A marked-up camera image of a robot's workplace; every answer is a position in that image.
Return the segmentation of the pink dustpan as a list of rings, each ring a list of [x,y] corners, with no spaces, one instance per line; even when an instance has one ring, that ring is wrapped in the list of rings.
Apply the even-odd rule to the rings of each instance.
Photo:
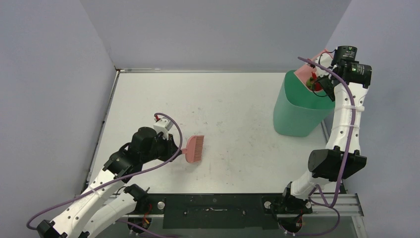
[[[310,58],[311,61],[315,62],[315,59],[321,54],[318,53],[315,57]],[[298,70],[294,72],[296,77],[306,86],[306,81],[311,77],[311,73],[314,72],[317,75],[317,78],[329,75],[326,71],[320,69],[319,67],[315,66],[312,67],[308,63],[304,63],[302,67],[300,67]]]

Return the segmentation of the pink hand broom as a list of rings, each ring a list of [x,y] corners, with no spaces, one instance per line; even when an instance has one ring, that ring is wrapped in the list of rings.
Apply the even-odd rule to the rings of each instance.
[[[191,136],[185,148],[181,149],[182,154],[188,163],[195,163],[202,160],[204,135]]]

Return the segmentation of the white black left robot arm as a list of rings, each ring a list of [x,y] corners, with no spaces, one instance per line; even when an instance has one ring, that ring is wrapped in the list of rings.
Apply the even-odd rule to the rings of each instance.
[[[127,185],[143,172],[143,165],[160,160],[163,165],[181,154],[169,126],[141,127],[132,140],[105,162],[91,184],[78,197],[63,202],[68,207],[36,231],[42,238],[93,238],[122,216],[143,213],[148,194],[136,184]]]

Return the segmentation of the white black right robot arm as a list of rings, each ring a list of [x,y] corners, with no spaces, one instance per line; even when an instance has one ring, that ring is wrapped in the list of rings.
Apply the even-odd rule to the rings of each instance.
[[[310,209],[310,196],[333,182],[336,183],[334,197],[325,206],[334,207],[341,181],[366,166],[359,137],[372,68],[356,60],[357,50],[354,46],[338,46],[331,52],[320,53],[314,60],[304,60],[312,70],[307,80],[310,89],[321,89],[335,108],[326,147],[310,153],[307,171],[290,182],[280,198],[280,207],[287,213]]]

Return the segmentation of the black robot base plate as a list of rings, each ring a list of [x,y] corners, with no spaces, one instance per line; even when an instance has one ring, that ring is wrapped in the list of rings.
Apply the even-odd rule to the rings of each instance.
[[[278,218],[297,220],[311,214],[303,205],[291,210],[281,205],[280,193],[163,194],[152,193],[129,218],[162,218],[164,229],[278,228]]]

